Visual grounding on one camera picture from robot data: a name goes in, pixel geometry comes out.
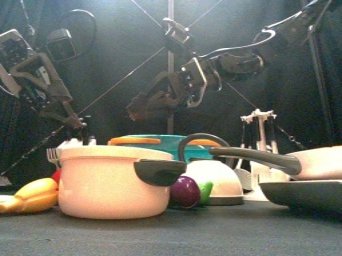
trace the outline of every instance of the black curtain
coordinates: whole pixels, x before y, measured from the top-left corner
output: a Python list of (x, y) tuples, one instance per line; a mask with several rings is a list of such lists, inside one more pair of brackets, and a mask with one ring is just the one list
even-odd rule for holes
[[(36, 37), (31, 42), (41, 51), (45, 50), (47, 35), (61, 27), (69, 29), (77, 49), (84, 49), (91, 38), (91, 24), (63, 17), (73, 9), (84, 9), (95, 15), (97, 35), (91, 51), (68, 62), (55, 63), (55, 67), (73, 96), (75, 111), (81, 112), (81, 116), (92, 116), (92, 132), (97, 143), (105, 144), (112, 137), (127, 134), (166, 133), (164, 119), (132, 122), (125, 106), (150, 85), (156, 74), (168, 68), (166, 50), (137, 68), (164, 46), (159, 25), (168, 15), (168, 1), (31, 0), (24, 3), (29, 22), (36, 29)], [(296, 0), (179, 0), (175, 1), (175, 20), (190, 26), (195, 51), (202, 55), (218, 48), (250, 44), (266, 25), (288, 17), (300, 7), (300, 1)], [(262, 111), (274, 110), (276, 124), (286, 131), (276, 130), (280, 153), (299, 150), (288, 136), (294, 136), (307, 148), (327, 146), (331, 142), (341, 144), (341, 12), (342, 8), (338, 7), (325, 15), (315, 36), (327, 102), (322, 104), (313, 51), (306, 43), (286, 52), (258, 76), (223, 84), (219, 92), (208, 91), (198, 108), (175, 114), (174, 133), (212, 133), (232, 146), (239, 146), (240, 116), (259, 108)], [(16, 28), (28, 37), (25, 23), (20, 1), (1, 1), (0, 32)], [(176, 58), (175, 64), (175, 68), (179, 68), (183, 59)], [(327, 118), (333, 124), (330, 131), (327, 119), (323, 118), (326, 105)], [(17, 115), (17, 135), (11, 145), (11, 157), (4, 164), (7, 166), (57, 126), (37, 118), (23, 107)], [(51, 175), (53, 166), (47, 163), (44, 150), (61, 141), (63, 134), (53, 137), (37, 153), (23, 161), (17, 170), (11, 172), (16, 182), (25, 183)]]

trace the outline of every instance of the banana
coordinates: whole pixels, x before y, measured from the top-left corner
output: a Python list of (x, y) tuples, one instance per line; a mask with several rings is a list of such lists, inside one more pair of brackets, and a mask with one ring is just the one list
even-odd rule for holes
[(57, 203), (57, 183), (43, 178), (28, 183), (16, 194), (0, 202), (0, 213), (36, 213)]

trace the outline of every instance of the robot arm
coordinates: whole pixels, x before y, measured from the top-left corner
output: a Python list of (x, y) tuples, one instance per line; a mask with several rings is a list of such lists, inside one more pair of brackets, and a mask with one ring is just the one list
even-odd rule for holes
[(218, 49), (204, 56), (192, 53), (192, 37), (180, 24), (164, 21), (171, 29), (166, 33), (167, 47), (190, 58), (179, 71), (162, 72), (127, 106), (133, 121), (168, 117), (183, 108), (196, 107), (207, 88), (220, 89), (222, 79), (240, 80), (272, 64), (278, 55), (300, 45), (313, 33), (327, 9), (341, 5), (337, 0), (314, 0), (283, 21), (266, 26), (251, 45)]
[(23, 99), (40, 116), (73, 129), (83, 127), (69, 102), (72, 97), (44, 53), (36, 53), (12, 29), (0, 35), (0, 81), (3, 91)]

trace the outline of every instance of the pan handle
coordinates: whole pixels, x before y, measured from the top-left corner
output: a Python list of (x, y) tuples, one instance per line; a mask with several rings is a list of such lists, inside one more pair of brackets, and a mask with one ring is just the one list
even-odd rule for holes
[(302, 165), (295, 156), (272, 154), (264, 151), (236, 148), (215, 147), (208, 150), (214, 156), (242, 158), (258, 162), (271, 168), (282, 170), (288, 175), (298, 175), (302, 171)]
[[(186, 154), (184, 154), (186, 146), (191, 145), (192, 141), (200, 141), (200, 140), (210, 140), (215, 144), (219, 144), (220, 146), (230, 147), (228, 142), (226, 142), (222, 138), (219, 138), (218, 136), (215, 136), (212, 134), (208, 134), (208, 133), (194, 133), (194, 134), (190, 134), (179, 142), (179, 145), (178, 145), (178, 158), (179, 158), (180, 161), (186, 161)], [(226, 164), (228, 165), (228, 167), (232, 168), (234, 159), (226, 159)]]
[(136, 137), (116, 137), (108, 141), (109, 146), (121, 144), (160, 144), (160, 139), (136, 138)]
[(187, 164), (175, 160), (140, 159), (133, 162), (139, 179), (154, 186), (170, 187), (186, 172)]

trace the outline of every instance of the table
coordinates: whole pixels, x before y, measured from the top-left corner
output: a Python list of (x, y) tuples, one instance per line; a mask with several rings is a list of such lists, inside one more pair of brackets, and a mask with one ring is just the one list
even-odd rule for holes
[(89, 220), (59, 207), (0, 216), (0, 255), (341, 255), (342, 217), (270, 202)]

